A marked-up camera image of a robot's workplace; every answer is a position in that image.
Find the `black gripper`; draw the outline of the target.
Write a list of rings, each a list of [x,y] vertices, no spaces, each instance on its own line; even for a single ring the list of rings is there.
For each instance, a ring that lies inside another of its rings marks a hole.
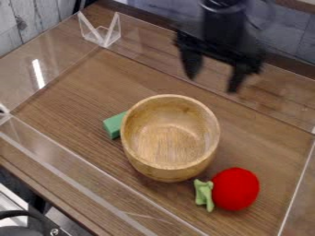
[[[265,51],[243,10],[204,11],[199,19],[181,21],[176,25],[175,44],[191,80],[197,76],[204,56],[232,66],[227,93],[236,93],[245,77],[260,72]]]

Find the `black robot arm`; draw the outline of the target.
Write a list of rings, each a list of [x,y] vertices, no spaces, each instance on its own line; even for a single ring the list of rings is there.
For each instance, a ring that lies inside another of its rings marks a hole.
[[[209,57],[232,67],[227,93],[236,93],[245,77],[260,72],[265,51],[247,28],[245,0],[200,0],[199,21],[185,21],[176,28],[175,45],[184,74],[195,79]]]

